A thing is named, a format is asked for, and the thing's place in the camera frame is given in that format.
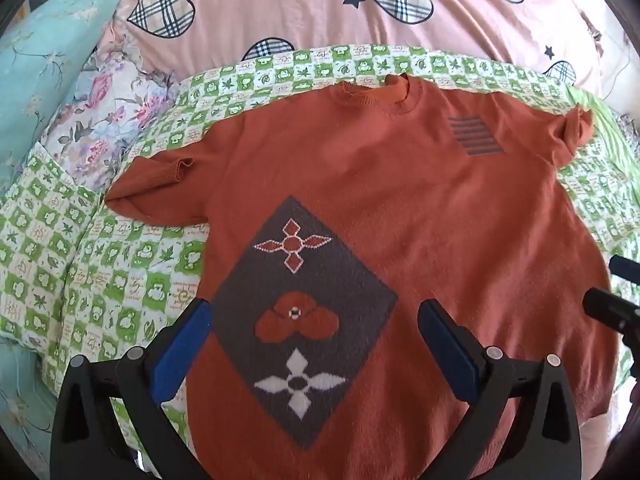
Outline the orange knit sweater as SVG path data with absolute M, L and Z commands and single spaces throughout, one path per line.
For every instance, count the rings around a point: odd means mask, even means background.
M 608 286 L 558 170 L 580 107 L 410 76 L 341 82 L 136 158 L 105 197 L 149 226 L 205 223 L 188 261 L 214 310 L 186 378 L 217 479 L 413 479 L 464 413 L 424 344 L 436 299 L 483 344 L 560 357 L 579 420 L 611 402 L 616 336 L 582 310 Z

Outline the green white checkered blanket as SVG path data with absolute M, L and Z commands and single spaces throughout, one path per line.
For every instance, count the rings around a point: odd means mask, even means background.
M 556 178 L 604 263 L 616 252 L 638 255 L 639 164 L 605 104 L 530 70 L 421 48 L 298 50 L 192 76 L 180 84 L 174 107 L 131 145 L 114 183 L 136 158 L 198 142 L 216 122 L 248 110 L 341 82 L 377 89 L 404 75 L 442 90 L 504 93 L 553 115 L 589 112 L 592 136 Z M 201 283 L 186 257 L 204 249 L 208 232 L 205 223 L 149 226 L 124 217 L 35 148 L 1 211 L 2 333 L 40 354 L 43 381 L 58 390 L 75 354 L 118 358 L 175 322 Z M 612 394 L 627 372 L 617 341 Z M 195 452 L 186 384 L 166 414 Z

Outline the white floral pillow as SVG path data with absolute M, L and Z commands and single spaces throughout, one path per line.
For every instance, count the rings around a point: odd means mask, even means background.
M 132 142 L 176 97 L 174 76 L 144 72 L 122 51 L 93 53 L 40 143 L 77 184 L 102 193 Z

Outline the teal floral pillow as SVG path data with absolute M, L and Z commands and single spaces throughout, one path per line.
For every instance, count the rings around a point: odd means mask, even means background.
M 1 37 L 1 191 L 104 33 L 119 0 L 48 0 Z

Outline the pink quilt with plaid hearts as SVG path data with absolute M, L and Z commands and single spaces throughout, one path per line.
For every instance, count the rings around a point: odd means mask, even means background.
M 338 44 L 489 58 L 590 91 L 602 77 L 598 33 L 573 0 L 120 0 L 103 42 L 179 78 Z

